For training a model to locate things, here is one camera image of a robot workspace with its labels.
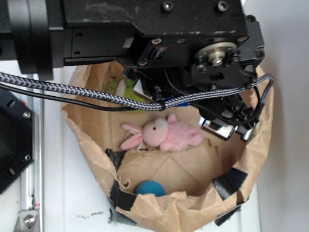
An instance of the rubber ball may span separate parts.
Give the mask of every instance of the rubber ball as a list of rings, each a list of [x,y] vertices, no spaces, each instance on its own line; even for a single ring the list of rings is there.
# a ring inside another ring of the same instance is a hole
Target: rubber ball
[[[139,184],[135,190],[135,194],[148,194],[152,193],[156,197],[162,197],[165,195],[165,190],[158,182],[148,180]]]

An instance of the bunny ear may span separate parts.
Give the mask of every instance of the bunny ear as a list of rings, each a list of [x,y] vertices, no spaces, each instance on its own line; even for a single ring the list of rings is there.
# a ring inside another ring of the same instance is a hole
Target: bunny ear
[[[168,116],[168,122],[169,122],[169,123],[177,122],[177,117],[176,117],[176,115],[175,115],[175,114],[170,114],[170,115]]]
[[[143,136],[142,134],[135,134],[133,136],[131,136],[130,138],[128,138],[127,140],[125,140],[121,145],[120,148],[121,150],[125,151],[125,150],[129,150],[131,148],[136,147],[138,144],[140,144],[143,141]]]
[[[132,131],[134,133],[141,133],[142,132],[142,128],[130,123],[123,123],[121,125],[122,129],[125,129],[127,131]]]

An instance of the crumpled paper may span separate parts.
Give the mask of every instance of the crumpled paper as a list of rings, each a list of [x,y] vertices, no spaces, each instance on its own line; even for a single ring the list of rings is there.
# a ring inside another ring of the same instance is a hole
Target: crumpled paper
[[[77,67],[70,85],[105,91],[115,77],[121,77],[123,67],[109,62]],[[259,76],[263,71],[258,69]],[[263,91],[267,83],[259,86]],[[248,105],[257,103],[253,90],[242,93]],[[110,102],[69,96],[80,101],[101,106],[116,107]],[[100,186],[110,195],[113,181],[120,182],[122,190],[133,193],[136,186],[145,180],[162,184],[167,195],[138,195],[130,211],[119,207],[116,210],[129,217],[138,226],[157,232],[192,232],[238,203],[247,201],[263,164],[267,158],[271,124],[273,119],[273,89],[269,92],[260,122],[248,143],[234,134],[228,141],[203,132],[205,141],[198,147],[190,147],[178,153],[163,153],[157,149],[128,151],[118,171],[105,154],[105,149],[120,150],[125,140],[125,131],[120,125],[129,122],[145,125],[158,116],[175,113],[179,120],[199,127],[198,110],[188,107],[167,109],[163,112],[104,112],[72,104],[63,104],[62,114],[74,131],[84,157]],[[232,167],[248,174],[241,188],[223,201],[212,179]]]

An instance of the stuffed bunny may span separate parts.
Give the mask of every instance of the stuffed bunny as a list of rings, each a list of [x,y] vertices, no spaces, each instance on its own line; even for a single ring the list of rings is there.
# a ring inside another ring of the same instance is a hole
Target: stuffed bunny
[[[178,121],[175,114],[170,114],[167,120],[157,118],[143,128],[129,123],[124,123],[121,127],[135,133],[121,144],[122,150],[137,147],[144,141],[149,146],[159,147],[161,151],[178,152],[189,145],[198,146],[204,140],[200,130]]]

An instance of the black tape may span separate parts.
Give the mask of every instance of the black tape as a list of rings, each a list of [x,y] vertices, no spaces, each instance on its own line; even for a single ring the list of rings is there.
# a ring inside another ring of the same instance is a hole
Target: black tape
[[[228,211],[225,214],[220,215],[215,221],[214,223],[216,223],[217,226],[221,226],[223,223],[225,223],[228,219],[230,219],[230,217],[236,213],[237,211],[240,210],[241,205],[237,205],[234,209]]]
[[[248,174],[232,168],[227,173],[214,178],[212,180],[213,185],[217,189],[219,195],[222,200],[229,198],[232,194],[237,192],[237,190],[241,187],[242,183],[246,179]]]
[[[118,181],[114,180],[111,190],[110,200],[119,208],[130,211],[137,195],[121,190]]]
[[[105,150],[105,153],[108,155],[108,157],[111,159],[112,163],[114,164],[116,170],[121,165],[121,161],[124,158],[126,151],[113,151],[109,148]]]
[[[162,107],[162,109],[160,111],[164,111],[166,109],[166,106],[165,106],[165,101],[163,100],[158,100],[156,101],[157,103],[159,103]]]
[[[114,222],[124,223],[124,224],[130,225],[130,226],[136,226],[136,222],[132,221],[131,219],[129,219],[125,215],[117,212],[116,206],[111,201],[110,201],[110,205],[111,205],[111,207],[110,207],[111,216],[109,218],[109,223],[114,221]]]

